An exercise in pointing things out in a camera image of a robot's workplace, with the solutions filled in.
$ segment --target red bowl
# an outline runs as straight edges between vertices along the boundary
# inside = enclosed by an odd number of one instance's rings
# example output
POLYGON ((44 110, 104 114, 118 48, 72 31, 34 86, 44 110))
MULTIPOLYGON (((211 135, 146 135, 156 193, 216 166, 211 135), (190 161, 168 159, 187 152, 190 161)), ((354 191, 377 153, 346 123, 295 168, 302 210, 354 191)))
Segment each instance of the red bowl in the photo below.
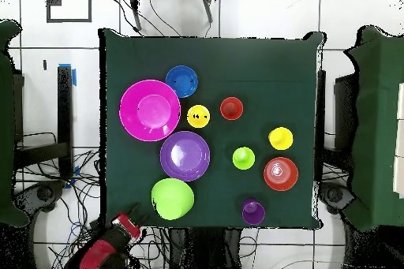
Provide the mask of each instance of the red bowl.
POLYGON ((220 113, 225 119, 234 121, 243 113, 243 103, 237 97, 228 97, 220 105, 220 113))
POLYGON ((264 169, 264 180, 272 189, 285 192, 297 181, 299 173, 294 162, 288 158, 272 159, 264 169))

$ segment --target yellow bowl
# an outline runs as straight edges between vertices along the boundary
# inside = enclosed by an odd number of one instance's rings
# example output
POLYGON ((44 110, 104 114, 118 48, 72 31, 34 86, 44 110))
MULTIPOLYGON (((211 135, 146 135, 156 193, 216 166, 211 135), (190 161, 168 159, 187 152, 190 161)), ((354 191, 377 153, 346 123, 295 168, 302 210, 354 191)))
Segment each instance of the yellow bowl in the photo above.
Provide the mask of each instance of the yellow bowl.
POLYGON ((211 115, 205 106, 196 105, 188 110, 186 119, 193 128, 203 128, 211 119, 211 115))
POLYGON ((287 150, 294 142, 294 135, 289 129, 279 127, 269 132, 268 139, 274 149, 287 150))

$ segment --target lime green bowl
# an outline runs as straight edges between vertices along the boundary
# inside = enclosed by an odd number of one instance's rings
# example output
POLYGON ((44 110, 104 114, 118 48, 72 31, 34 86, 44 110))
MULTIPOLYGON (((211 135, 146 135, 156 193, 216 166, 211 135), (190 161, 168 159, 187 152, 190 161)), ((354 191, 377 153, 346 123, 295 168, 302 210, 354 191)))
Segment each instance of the lime green bowl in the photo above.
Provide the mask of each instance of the lime green bowl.
POLYGON ((233 153, 233 164, 239 170, 247 170, 256 161, 256 156, 250 148, 238 148, 233 153))
POLYGON ((184 181, 165 178, 151 189, 151 203, 166 220, 179 219, 193 207, 193 190, 184 181))

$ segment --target cup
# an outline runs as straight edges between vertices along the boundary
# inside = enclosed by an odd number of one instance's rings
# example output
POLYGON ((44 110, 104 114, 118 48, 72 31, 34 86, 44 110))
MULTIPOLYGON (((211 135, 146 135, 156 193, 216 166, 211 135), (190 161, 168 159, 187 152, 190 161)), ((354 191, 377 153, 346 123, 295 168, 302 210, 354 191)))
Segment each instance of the cup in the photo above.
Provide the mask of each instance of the cup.
POLYGON ((243 203, 243 219, 249 225, 260 224, 265 217, 264 207, 254 199, 245 200, 243 203))
POLYGON ((281 126, 270 131, 268 139, 274 149, 283 151, 292 146, 294 135, 289 129, 281 126))
POLYGON ((233 153, 233 164, 239 170, 247 170, 256 161, 256 156, 250 148, 238 148, 233 153))
POLYGON ((220 104, 220 113, 225 119, 234 121, 243 113, 243 103, 237 97, 227 97, 220 104))

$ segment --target purple cup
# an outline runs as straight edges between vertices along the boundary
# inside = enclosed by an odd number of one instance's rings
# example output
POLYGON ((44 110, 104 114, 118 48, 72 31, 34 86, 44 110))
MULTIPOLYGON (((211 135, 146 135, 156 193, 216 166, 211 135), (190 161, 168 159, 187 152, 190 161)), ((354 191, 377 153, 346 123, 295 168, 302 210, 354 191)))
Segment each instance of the purple cup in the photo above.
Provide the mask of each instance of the purple cup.
POLYGON ((160 150, 160 163, 169 177, 193 181, 209 166, 210 151, 204 138, 190 131, 169 136, 160 150))
POLYGON ((265 217, 265 209, 254 199, 245 200, 243 203, 243 219, 249 225, 260 224, 265 217))

